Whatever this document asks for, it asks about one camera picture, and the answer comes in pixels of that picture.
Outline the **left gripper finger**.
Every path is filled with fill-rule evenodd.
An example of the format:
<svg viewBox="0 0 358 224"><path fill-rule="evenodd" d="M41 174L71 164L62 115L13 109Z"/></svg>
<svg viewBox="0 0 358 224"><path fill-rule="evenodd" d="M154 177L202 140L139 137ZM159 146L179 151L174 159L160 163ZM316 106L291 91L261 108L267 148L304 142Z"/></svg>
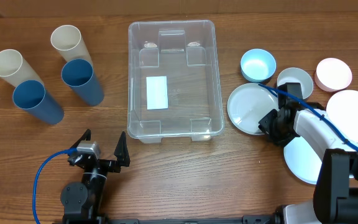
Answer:
<svg viewBox="0 0 358 224"><path fill-rule="evenodd" d="M129 167L131 160L127 148L126 133L124 131L121 133L120 138L117 142L114 155L117 159L116 162L119 166Z"/></svg>
<svg viewBox="0 0 358 224"><path fill-rule="evenodd" d="M84 134L79 138L79 140L77 140L72 146L71 148L77 148L78 145L80 144L80 142L82 141L90 141L91 140L91 130L87 129Z"/></svg>

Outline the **grey plate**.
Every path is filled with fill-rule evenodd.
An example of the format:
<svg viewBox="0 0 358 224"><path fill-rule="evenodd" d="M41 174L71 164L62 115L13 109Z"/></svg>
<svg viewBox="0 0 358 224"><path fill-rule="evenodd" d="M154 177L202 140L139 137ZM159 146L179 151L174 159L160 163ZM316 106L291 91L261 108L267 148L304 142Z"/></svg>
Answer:
<svg viewBox="0 0 358 224"><path fill-rule="evenodd" d="M277 97L257 83L237 87L227 101L227 113L233 125L251 135L263 135L259 121L278 109Z"/></svg>

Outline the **light blue plate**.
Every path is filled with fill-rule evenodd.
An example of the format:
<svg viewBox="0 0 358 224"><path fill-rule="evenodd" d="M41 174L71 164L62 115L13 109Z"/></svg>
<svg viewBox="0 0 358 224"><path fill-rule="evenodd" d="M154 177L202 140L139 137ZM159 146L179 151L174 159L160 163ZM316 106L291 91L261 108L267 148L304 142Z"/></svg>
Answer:
<svg viewBox="0 0 358 224"><path fill-rule="evenodd" d="M285 162L291 172L300 180L316 185L321 159L302 137L295 137L284 148Z"/></svg>

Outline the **grey bowl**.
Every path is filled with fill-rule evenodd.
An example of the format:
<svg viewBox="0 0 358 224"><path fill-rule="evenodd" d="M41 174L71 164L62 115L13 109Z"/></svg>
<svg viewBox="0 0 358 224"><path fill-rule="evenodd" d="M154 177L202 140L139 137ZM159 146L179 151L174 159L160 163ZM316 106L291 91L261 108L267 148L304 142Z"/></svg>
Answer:
<svg viewBox="0 0 358 224"><path fill-rule="evenodd" d="M277 78L277 86L285 83L299 83L304 100L311 96L314 89L311 76L306 71L297 67L286 68L280 72Z"/></svg>

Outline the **light blue bowl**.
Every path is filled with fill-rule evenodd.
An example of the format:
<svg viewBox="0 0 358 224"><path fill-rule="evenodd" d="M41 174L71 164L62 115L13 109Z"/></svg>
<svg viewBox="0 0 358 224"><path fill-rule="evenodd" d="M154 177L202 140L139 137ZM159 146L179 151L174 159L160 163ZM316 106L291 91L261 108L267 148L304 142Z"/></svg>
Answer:
<svg viewBox="0 0 358 224"><path fill-rule="evenodd" d="M263 83L276 71L275 57L264 49L251 49L243 54L240 62L243 77L254 83Z"/></svg>

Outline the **pink plate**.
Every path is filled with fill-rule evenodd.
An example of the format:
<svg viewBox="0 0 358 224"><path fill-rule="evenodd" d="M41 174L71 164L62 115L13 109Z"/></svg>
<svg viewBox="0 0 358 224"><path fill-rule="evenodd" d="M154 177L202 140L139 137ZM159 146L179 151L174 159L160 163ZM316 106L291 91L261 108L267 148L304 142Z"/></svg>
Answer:
<svg viewBox="0 0 358 224"><path fill-rule="evenodd" d="M358 143L358 91L335 93L327 103L326 112L343 134Z"/></svg>

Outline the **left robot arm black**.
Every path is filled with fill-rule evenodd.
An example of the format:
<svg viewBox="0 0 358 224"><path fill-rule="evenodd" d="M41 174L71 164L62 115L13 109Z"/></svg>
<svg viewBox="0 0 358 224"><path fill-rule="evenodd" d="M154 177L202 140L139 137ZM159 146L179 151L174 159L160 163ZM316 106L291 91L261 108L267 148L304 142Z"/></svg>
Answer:
<svg viewBox="0 0 358 224"><path fill-rule="evenodd" d="M126 133L122 132L114 150L115 160L101 159L101 150L91 140L91 130L72 145L68 163L83 169L82 179L64 186L60 200L64 207L63 223L108 223L107 215L99 209L108 173L120 173L122 167L130 165Z"/></svg>

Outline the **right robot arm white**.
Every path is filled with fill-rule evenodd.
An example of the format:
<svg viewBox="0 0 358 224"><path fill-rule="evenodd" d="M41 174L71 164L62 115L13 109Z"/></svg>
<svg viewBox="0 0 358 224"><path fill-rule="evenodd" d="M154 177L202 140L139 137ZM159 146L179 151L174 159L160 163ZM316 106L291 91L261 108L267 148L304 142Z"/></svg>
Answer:
<svg viewBox="0 0 358 224"><path fill-rule="evenodd" d="M332 124L322 105L303 101L299 83L267 90L278 108L259 129L277 146L302 137L322 160L312 200L278 207L269 223L358 223L358 144Z"/></svg>

